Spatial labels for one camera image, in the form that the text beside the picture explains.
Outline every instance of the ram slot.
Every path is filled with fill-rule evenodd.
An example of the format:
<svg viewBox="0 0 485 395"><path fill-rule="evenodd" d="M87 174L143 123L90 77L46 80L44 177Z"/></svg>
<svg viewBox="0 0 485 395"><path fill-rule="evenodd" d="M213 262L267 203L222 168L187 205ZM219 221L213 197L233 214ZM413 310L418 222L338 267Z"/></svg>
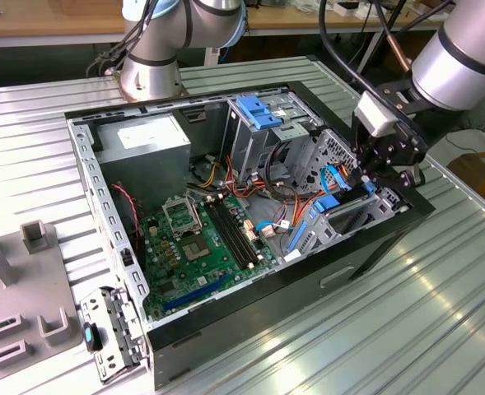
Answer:
<svg viewBox="0 0 485 395"><path fill-rule="evenodd" d="M206 206L206 213L217 228L220 237L222 237L222 240L230 250L240 270L246 269L250 263L258 263L257 254L251 248L223 204Z"/></svg>

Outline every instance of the orange wire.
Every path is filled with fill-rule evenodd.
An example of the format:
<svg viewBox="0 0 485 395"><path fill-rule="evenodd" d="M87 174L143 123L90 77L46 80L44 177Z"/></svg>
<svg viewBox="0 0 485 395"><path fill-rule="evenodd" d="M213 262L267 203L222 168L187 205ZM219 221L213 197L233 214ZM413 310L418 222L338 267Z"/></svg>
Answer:
<svg viewBox="0 0 485 395"><path fill-rule="evenodd" d="M322 196L324 195L324 191L318 191L314 196L310 197L306 202L305 204L302 206L301 208L301 211L299 211L299 214L297 215L296 219L295 219L295 225L297 225L297 222L300 220L300 218L302 217L302 214L305 212L306 208L308 207L308 205L310 204L310 202L314 201L316 198L318 198L319 196Z"/></svg>

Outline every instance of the red wire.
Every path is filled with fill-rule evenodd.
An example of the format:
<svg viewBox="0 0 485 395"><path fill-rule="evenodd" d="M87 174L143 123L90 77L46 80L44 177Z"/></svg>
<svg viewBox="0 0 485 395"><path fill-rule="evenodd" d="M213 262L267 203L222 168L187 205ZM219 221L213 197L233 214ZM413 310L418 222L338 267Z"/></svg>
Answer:
<svg viewBox="0 0 485 395"><path fill-rule="evenodd" d="M136 206L134 206L134 200L130 195L127 193L126 190L121 188L119 185L116 184L111 184L110 185L112 188L118 189L125 197L128 199L128 202L130 203L131 208L133 209L133 214L134 214L134 226L136 227L136 251L139 249L139 240L140 240L140 230L139 230L139 221L138 221L138 213L136 212Z"/></svg>

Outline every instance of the green circuit board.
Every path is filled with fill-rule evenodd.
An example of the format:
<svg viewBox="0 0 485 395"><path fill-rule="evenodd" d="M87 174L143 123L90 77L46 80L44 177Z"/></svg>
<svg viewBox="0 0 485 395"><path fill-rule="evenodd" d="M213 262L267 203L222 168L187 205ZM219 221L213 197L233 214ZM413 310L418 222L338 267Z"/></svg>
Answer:
<svg viewBox="0 0 485 395"><path fill-rule="evenodd" d="M236 197L226 197L222 204L230 210L233 221L236 221L244 233L241 222L246 219L246 213ZM203 225L200 234L187 234L181 239L176 239L162 210L141 221L142 230L146 235L144 274L150 288L143 307L147 315L151 315L155 320L189 307L192 303L204 300L244 280L269 272L278 265L265 243L250 243L255 253L263 259L253 268L240 270L206 213L204 203L198 202L194 206ZM178 216L182 217L185 214L178 212ZM178 307L167 308L170 307L171 301L194 291L202 293L209 286L214 290L198 298L193 297L188 303Z"/></svg>

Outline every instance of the metal bracket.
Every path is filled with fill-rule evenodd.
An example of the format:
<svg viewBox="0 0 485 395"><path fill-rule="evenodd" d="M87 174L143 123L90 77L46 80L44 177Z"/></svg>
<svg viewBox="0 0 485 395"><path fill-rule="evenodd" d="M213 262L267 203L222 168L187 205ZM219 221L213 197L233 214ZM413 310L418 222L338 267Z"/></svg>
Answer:
<svg viewBox="0 0 485 395"><path fill-rule="evenodd" d="M61 316L61 326L50 330L50 323L47 323L42 315L37 316L37 324L39 326L39 334L46 341L49 346L55 346L68 340L70 337L70 325L68 324L68 316L64 308L59 309Z"/></svg>

